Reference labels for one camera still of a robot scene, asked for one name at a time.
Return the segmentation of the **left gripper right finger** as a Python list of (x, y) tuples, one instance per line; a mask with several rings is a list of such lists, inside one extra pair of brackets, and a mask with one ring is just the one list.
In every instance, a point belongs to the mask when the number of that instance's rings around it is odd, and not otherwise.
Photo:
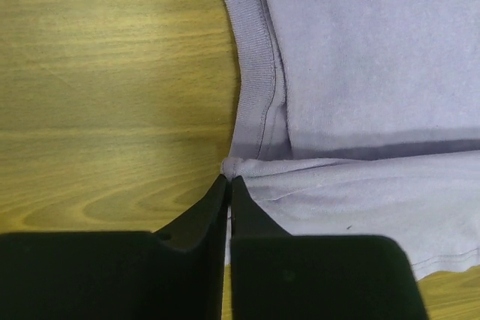
[(427, 319), (405, 252), (376, 235), (294, 236), (231, 182), (234, 319)]

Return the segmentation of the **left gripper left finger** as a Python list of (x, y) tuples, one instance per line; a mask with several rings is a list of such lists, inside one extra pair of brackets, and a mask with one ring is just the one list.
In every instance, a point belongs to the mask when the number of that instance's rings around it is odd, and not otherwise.
[(227, 188), (155, 232), (3, 234), (1, 317), (219, 319)]

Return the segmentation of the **purple t shirt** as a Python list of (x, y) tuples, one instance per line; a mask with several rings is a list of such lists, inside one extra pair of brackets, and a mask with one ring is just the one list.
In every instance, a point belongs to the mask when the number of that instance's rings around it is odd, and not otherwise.
[(417, 279), (479, 264), (479, 0), (224, 0), (228, 178), (294, 235), (384, 235)]

